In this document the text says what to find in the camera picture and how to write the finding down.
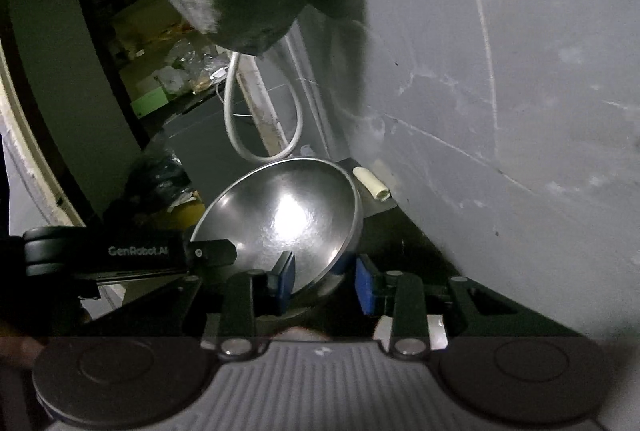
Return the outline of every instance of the ribbed gray panel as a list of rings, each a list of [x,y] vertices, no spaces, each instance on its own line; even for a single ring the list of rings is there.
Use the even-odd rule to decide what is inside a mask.
[[[223,366],[190,408],[148,431],[507,431],[457,406],[422,364],[370,343],[271,343]],[[566,431],[599,431],[593,422]],[[61,423],[50,431],[76,431]]]

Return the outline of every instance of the hand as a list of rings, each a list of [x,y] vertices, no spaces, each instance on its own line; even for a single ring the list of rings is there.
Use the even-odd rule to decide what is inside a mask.
[[[31,369],[43,348],[44,346],[33,337],[20,335],[0,321],[0,361]]]

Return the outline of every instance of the metal bowl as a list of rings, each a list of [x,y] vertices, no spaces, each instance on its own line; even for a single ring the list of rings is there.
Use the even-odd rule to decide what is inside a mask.
[[[318,284],[354,251],[362,231],[360,196],[349,174],[316,158],[280,160],[252,171],[209,205],[192,241],[228,239],[239,271],[271,270],[283,251],[296,255],[293,293]]]

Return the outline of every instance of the gray wall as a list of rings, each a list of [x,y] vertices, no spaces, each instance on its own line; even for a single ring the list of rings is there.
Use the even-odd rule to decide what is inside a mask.
[[[300,17],[352,156],[464,273],[639,335],[640,0],[359,1]]]
[[[111,93],[78,0],[9,0],[38,107],[69,170],[102,212],[140,150]]]

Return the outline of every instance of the screw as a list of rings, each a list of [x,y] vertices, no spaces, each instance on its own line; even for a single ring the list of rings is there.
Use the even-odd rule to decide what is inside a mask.
[[[220,349],[225,355],[234,357],[249,353],[251,351],[251,343],[246,339],[227,339],[224,343],[222,343]]]
[[[427,349],[427,345],[415,337],[407,337],[396,341],[396,351],[402,355],[420,355]]]

